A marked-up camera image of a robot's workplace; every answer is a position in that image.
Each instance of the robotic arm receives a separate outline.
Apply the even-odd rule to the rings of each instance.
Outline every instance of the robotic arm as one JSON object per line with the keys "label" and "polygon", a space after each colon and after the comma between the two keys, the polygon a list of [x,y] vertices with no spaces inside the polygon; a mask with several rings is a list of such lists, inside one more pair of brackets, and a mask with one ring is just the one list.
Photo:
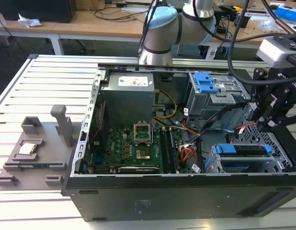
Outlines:
{"label": "robotic arm", "polygon": [[[196,10],[204,25],[215,31],[216,19],[212,10],[213,0],[195,0]],[[157,7],[148,26],[143,50],[139,57],[141,65],[172,65],[172,45],[203,45],[209,35],[194,15],[193,0],[177,13],[172,7]]]}

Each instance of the power supply label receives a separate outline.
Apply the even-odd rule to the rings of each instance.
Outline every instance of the power supply label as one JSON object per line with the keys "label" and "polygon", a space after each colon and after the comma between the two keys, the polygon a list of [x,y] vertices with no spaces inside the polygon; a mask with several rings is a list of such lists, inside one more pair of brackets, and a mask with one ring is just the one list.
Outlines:
{"label": "power supply label", "polygon": [[121,76],[118,86],[148,86],[148,77]]}

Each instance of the yellow wire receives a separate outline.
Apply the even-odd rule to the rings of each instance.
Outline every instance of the yellow wire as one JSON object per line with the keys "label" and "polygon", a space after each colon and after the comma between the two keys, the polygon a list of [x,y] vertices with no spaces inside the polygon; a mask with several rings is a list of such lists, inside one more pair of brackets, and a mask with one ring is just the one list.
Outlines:
{"label": "yellow wire", "polygon": [[168,115],[168,116],[153,116],[152,118],[156,118],[156,119],[167,119],[167,118],[171,118],[173,116],[175,116],[176,112],[177,112],[177,105],[176,105],[176,102],[173,100],[173,98],[168,94],[166,93],[164,90],[159,90],[160,92],[164,93],[166,96],[169,97],[169,99],[171,99],[171,101],[173,102],[173,104],[175,105],[175,109],[174,111],[172,112],[171,115]]}
{"label": "yellow wire", "polygon": [[182,124],[182,126],[184,127],[184,128],[186,128],[190,133],[193,133],[194,135],[198,135],[198,133],[196,133],[195,131],[192,131],[189,127],[186,127],[186,126],[184,126],[183,124]]}

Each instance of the wooden desk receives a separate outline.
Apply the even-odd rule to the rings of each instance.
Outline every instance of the wooden desk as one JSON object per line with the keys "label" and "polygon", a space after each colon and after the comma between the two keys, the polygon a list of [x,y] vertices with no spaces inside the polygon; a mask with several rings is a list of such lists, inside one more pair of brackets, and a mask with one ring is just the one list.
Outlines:
{"label": "wooden desk", "polygon": [[[296,8],[296,2],[285,2],[285,4]],[[255,7],[263,7],[261,0],[255,1]],[[109,14],[118,10],[119,9],[113,8],[105,9],[102,10],[102,13]],[[129,13],[119,11],[110,15],[104,15],[104,17],[117,18],[126,15],[129,15]],[[141,21],[144,20],[144,14],[138,14],[135,15],[135,17]],[[71,23],[42,22],[42,26],[31,28],[23,27],[17,21],[5,21],[1,14],[0,19],[13,36],[44,37],[51,39],[55,54],[57,55],[64,54],[60,42],[61,38],[138,42],[142,36],[143,30],[143,23],[141,21],[136,20],[123,23],[111,22],[96,18],[92,12],[89,11],[77,11]],[[240,29],[237,39],[262,34],[259,23],[260,22],[249,20],[247,27],[245,29]],[[230,22],[229,31],[233,33],[234,30],[234,23]],[[9,35],[1,24],[0,35]],[[257,47],[261,41],[262,38],[250,40],[243,42],[242,46]],[[214,46],[215,49],[215,47],[220,45],[220,41],[212,38],[209,45]]]}
{"label": "wooden desk", "polygon": [[[119,11],[120,9],[104,9],[102,13],[111,15],[102,16],[100,13],[96,13],[98,16],[104,18],[119,18],[128,16],[131,13]],[[93,11],[77,11],[75,17],[71,23],[56,23],[52,28],[53,33],[58,34],[78,34],[78,35],[105,35],[105,36],[122,36],[122,37],[141,37],[143,31],[143,21],[145,19],[144,13],[134,15],[141,21],[129,21],[129,22],[111,22],[103,19],[96,18],[93,15]],[[132,16],[126,18],[126,21],[133,19]]]}

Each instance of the white cable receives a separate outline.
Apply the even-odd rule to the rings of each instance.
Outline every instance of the white cable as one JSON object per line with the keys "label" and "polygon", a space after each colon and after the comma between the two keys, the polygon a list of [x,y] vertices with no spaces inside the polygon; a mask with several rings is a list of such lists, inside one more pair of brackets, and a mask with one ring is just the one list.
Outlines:
{"label": "white cable", "polygon": [[[163,124],[161,124],[160,122],[158,122],[157,120],[155,120],[159,125],[164,126]],[[171,127],[171,128],[179,128],[179,129],[183,129],[183,130],[187,130],[186,128],[182,128],[179,126],[166,126],[166,127]]]}

